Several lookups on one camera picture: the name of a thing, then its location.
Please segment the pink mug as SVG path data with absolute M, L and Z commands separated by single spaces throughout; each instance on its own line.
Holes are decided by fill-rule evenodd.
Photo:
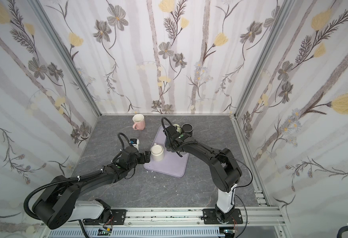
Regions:
M 133 116 L 132 118 L 133 120 L 133 129 L 135 131 L 143 131 L 146 127 L 146 123 L 145 123 L 145 117 L 142 114 L 136 114 Z

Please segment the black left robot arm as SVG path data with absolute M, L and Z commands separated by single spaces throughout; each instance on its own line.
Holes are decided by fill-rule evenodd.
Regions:
M 71 178 L 57 176 L 27 195 L 24 211 L 33 219 L 43 221 L 50 229 L 57 229 L 75 220 L 72 215 L 78 209 L 77 200 L 81 195 L 126 178 L 137 165 L 149 163 L 150 155 L 149 150 L 140 153 L 134 146 L 128 146 L 110 164 L 96 172 Z

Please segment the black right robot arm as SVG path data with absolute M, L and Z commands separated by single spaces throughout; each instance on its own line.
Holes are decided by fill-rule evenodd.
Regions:
M 191 154 L 209 166 L 212 181 L 218 188 L 216 218 L 220 223 L 229 222 L 235 209 L 232 197 L 242 176 L 232 152 L 227 148 L 220 150 L 200 143 L 191 134 L 178 132 L 175 126 L 163 126 L 163 129 L 167 151 Z

